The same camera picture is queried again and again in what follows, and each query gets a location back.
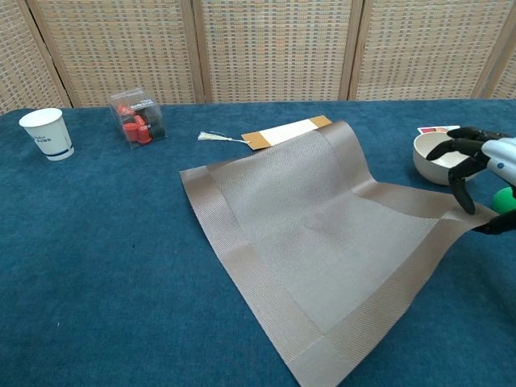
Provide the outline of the beige bowl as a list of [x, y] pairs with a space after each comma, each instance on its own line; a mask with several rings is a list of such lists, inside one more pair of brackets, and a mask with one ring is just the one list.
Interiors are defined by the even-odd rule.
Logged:
[[448, 171], [468, 158], [459, 152], [451, 152], [437, 160], [428, 160], [427, 154], [440, 143], [450, 140], [444, 132], [428, 132], [418, 135], [413, 142], [413, 162], [418, 172], [437, 185], [449, 185]]

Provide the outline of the green ball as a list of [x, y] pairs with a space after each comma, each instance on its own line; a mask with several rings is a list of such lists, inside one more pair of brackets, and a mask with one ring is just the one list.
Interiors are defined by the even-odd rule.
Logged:
[[510, 186], [498, 190], [493, 195], [492, 208], [499, 214], [516, 210], [516, 198], [513, 196], [513, 190]]

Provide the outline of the white paper cup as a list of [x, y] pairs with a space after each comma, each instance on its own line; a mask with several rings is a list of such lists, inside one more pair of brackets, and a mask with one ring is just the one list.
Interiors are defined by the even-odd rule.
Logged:
[[63, 160], [74, 153], [63, 112], [58, 108], [44, 108], [25, 114], [19, 125], [34, 140], [50, 161]]

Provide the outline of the blue tablecloth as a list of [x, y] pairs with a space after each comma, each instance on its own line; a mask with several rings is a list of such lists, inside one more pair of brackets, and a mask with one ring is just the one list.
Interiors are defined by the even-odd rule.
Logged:
[[[237, 138], [325, 115], [379, 181], [429, 189], [419, 127], [516, 135], [516, 100], [163, 106], [129, 148], [109, 109], [67, 109], [75, 152], [47, 160], [0, 115], [0, 387], [298, 387], [218, 262], [180, 171], [246, 156]], [[469, 232], [340, 387], [516, 387], [516, 232]]]

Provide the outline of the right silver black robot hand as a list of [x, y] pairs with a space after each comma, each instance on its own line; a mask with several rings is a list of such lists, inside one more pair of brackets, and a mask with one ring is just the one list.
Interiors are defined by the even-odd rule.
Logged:
[[465, 179], [485, 169], [497, 174], [516, 200], [516, 137], [476, 127], [458, 127], [447, 136], [449, 139], [429, 151], [426, 159], [437, 160], [450, 152], [466, 155], [465, 160], [448, 170], [447, 179], [453, 196], [467, 214], [475, 214], [476, 206], [465, 188]]

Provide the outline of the brown woven placemat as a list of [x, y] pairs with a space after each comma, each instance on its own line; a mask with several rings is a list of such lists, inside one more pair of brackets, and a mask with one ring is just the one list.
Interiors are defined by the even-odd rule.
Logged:
[[193, 211], [301, 387], [337, 385], [410, 307], [446, 251], [494, 213], [380, 183], [339, 121], [181, 172]]

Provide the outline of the brown cream bookmark with tassel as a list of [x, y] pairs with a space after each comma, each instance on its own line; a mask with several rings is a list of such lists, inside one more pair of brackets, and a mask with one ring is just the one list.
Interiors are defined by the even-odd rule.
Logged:
[[281, 144], [309, 131], [319, 129], [330, 124], [332, 124], [332, 121], [328, 117], [325, 115], [319, 115], [261, 131], [244, 133], [240, 136], [240, 139], [231, 138], [221, 133], [201, 131], [198, 134], [198, 141], [208, 140], [240, 143], [249, 146], [253, 151], [257, 151]]

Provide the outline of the woven wooden folding screen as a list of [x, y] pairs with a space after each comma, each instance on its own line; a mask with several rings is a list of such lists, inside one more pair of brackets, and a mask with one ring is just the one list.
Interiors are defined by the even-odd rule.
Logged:
[[0, 0], [0, 114], [516, 99], [516, 0]]

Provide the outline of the clear box of red caps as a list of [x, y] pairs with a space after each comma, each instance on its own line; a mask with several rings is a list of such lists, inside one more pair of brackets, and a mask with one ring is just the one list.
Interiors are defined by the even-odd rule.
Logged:
[[114, 122], [130, 148], [167, 137], [160, 104], [146, 90], [134, 88], [108, 98]]

